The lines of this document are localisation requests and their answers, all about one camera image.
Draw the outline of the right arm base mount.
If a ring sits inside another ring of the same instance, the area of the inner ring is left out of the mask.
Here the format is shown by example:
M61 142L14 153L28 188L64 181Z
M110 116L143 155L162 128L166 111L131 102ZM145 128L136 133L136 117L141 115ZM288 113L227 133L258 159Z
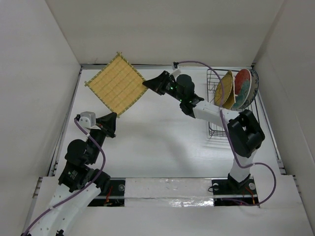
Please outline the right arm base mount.
M253 177L240 185L228 177L213 178L208 191L213 194L214 206L247 206L258 204L258 194Z

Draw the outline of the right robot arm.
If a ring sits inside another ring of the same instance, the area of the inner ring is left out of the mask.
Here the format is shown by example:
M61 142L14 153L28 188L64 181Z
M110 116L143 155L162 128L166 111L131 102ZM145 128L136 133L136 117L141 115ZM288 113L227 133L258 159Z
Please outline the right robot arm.
M142 84L159 95L168 94L178 100L185 115L224 129L234 155L233 165L227 177L227 187L232 193L243 190L250 178L253 158L265 139L252 111L231 111L209 103L195 94L195 85L187 74L174 77L163 71L159 76Z

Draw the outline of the round bamboo tray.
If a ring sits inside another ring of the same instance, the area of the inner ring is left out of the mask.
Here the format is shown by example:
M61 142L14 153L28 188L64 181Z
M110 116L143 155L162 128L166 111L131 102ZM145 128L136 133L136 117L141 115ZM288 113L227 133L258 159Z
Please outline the round bamboo tray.
M227 101L231 90L232 76L230 73L226 73L217 85L214 98L215 105L223 105Z

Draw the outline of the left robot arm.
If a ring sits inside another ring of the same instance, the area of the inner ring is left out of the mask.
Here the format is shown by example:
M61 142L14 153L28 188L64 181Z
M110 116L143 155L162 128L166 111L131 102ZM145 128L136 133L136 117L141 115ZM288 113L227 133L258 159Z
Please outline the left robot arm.
M66 164L48 208L22 233L24 236L67 236L75 221L89 203L110 188L110 176L103 171L106 156L105 138L114 138L117 114L96 118L93 112L82 112L75 125L86 136L69 143Z

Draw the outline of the scoop-shaped bamboo tray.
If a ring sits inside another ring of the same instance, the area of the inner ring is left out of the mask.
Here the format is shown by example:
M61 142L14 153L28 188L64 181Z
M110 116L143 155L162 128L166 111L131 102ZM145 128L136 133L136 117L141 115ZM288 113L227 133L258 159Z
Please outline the scoop-shaped bamboo tray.
M226 109L229 109L229 110L232 108L232 106L236 102L234 80L235 80L235 78L234 78L231 70L228 70L227 73L222 78L223 91L224 91L223 107L226 108Z

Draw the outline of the blue white floral plate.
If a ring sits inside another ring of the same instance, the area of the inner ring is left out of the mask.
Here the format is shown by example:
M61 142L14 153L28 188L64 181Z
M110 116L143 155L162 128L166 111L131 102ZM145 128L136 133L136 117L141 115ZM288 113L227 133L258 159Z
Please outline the blue white floral plate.
M258 92L258 87L259 87L258 73L253 69L250 69L249 71L252 78L251 89L250 89L247 99L245 100L244 104L240 107L240 109L246 109L254 101Z

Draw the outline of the square bamboo tray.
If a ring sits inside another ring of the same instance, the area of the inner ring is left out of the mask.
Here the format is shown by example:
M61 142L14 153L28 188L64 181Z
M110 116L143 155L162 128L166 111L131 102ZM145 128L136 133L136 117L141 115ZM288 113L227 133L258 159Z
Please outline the square bamboo tray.
M112 112L120 117L133 106L148 90L145 78L128 62L121 52L85 82L95 96Z

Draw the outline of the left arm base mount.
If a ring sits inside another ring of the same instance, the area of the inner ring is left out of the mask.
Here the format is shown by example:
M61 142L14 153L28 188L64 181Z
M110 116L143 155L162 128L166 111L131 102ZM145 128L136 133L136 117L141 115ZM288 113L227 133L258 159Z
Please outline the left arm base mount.
M112 178L105 192L100 193L90 203L89 207L124 207L125 206L125 178Z

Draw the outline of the red teal floral plate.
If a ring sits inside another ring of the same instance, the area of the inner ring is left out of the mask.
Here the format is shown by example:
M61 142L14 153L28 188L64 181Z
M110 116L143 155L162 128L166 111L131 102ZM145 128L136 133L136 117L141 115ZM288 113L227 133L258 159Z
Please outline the red teal floral plate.
M252 76L248 69L240 70L235 76L235 103L233 110L239 109L246 101L251 90Z

